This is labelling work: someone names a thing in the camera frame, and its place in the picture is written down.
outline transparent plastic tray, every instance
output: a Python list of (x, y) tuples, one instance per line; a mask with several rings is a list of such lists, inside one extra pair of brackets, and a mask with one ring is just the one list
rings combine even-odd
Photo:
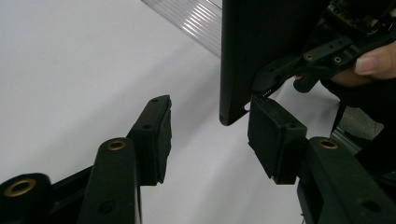
[(221, 0), (142, 1), (220, 57)]

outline white surface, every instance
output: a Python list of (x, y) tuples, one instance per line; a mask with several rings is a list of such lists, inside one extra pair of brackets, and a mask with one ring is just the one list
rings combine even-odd
[[(164, 184), (142, 188), (144, 223), (302, 221), (295, 186), (276, 186), (248, 147), (248, 117), (219, 124), (219, 59), (140, 1), (1, 1), (0, 74), (0, 182), (92, 165), (170, 94), (173, 148)], [(325, 90), (276, 99), (329, 134), (337, 101)]]

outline black sleeve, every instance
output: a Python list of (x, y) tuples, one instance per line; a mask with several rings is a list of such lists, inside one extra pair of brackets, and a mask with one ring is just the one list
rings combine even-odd
[(356, 154), (357, 160), (373, 174), (396, 171), (396, 78), (358, 88), (345, 88), (330, 80), (321, 82), (344, 104), (359, 107), (384, 124), (371, 145)]

